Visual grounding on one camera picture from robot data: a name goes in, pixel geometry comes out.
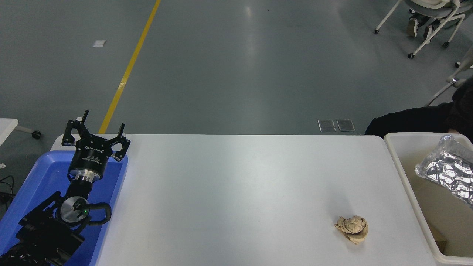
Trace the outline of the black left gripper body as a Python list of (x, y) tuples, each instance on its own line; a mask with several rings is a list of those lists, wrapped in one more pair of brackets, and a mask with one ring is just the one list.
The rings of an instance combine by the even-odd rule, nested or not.
[(103, 174), (112, 153), (112, 148), (106, 138), (97, 135), (81, 138), (76, 143), (76, 151), (69, 167), (69, 173), (74, 174), (79, 170), (88, 170), (95, 174)]

